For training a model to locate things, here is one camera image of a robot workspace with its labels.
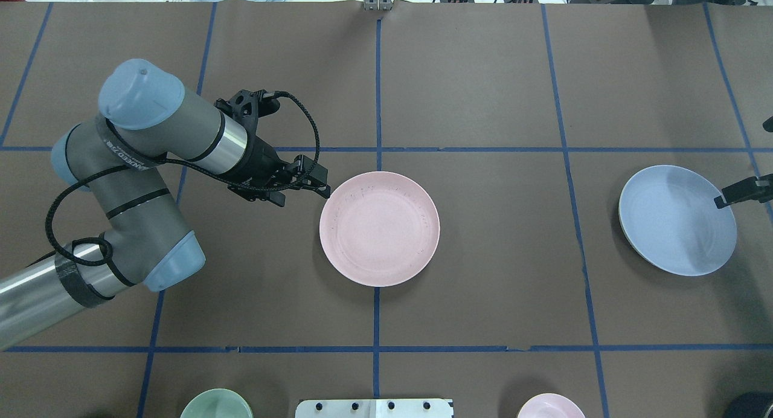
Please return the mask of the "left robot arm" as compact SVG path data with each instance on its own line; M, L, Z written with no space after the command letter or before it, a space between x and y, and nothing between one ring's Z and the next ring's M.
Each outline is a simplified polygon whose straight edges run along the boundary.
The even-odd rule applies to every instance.
M313 157L281 159L257 133L261 118L291 100L311 124ZM118 65L98 95L98 114L52 148L67 188L47 211L52 251L2 281L2 349L16 346L137 284L164 291L197 273L204 251L158 172L174 164L226 185L249 201L282 207L286 190L332 192L321 165L317 124L288 91L240 90L213 103L144 59ZM91 192L110 228L60 243L54 217L77 190Z

